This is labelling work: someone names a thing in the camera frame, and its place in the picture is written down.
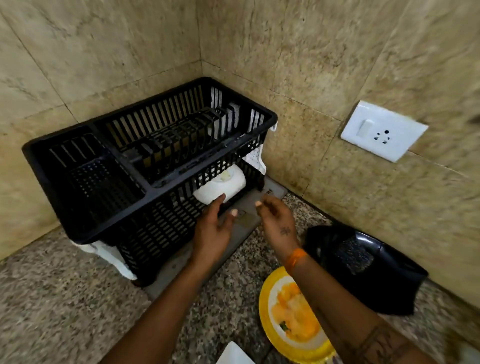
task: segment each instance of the kitchen counter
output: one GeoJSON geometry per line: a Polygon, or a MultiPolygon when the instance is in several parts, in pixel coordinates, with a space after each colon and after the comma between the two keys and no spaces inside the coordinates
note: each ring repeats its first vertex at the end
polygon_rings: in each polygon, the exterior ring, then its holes
{"type": "MultiPolygon", "coordinates": [[[[288,194],[300,239],[330,224],[288,194]]],[[[256,363],[287,363],[263,332],[258,296],[279,267],[257,229],[204,285],[172,363],[214,363],[236,342],[256,363]]],[[[58,229],[0,262],[0,363],[96,363],[150,304],[146,294],[58,229]]],[[[388,317],[440,363],[456,363],[458,342],[480,347],[480,314],[427,281],[412,317],[388,317]]]]}

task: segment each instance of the electrical socket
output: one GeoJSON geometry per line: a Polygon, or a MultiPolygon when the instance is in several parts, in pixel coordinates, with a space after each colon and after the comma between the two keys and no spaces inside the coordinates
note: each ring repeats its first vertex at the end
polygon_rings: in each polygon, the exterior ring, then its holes
{"type": "Polygon", "coordinates": [[[341,138],[397,162],[427,129],[427,125],[406,116],[360,101],[341,138]]]}

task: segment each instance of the dish rack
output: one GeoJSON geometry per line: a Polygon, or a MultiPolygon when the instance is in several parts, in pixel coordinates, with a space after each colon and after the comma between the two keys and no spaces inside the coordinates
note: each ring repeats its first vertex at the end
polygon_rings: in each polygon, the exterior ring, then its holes
{"type": "Polygon", "coordinates": [[[261,147],[276,122],[272,111],[202,77],[34,139],[23,152],[69,238],[116,247],[148,285],[193,237],[205,207],[195,190],[233,164],[247,185],[220,213],[263,187],[261,147]]]}

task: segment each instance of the right hand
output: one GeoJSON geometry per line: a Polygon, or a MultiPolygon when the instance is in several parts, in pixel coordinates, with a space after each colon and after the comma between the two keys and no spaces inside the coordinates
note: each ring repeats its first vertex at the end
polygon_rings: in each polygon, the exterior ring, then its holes
{"type": "Polygon", "coordinates": [[[284,264],[292,252],[300,247],[293,214],[281,200],[267,194],[255,206],[262,219],[265,238],[284,264]]]}

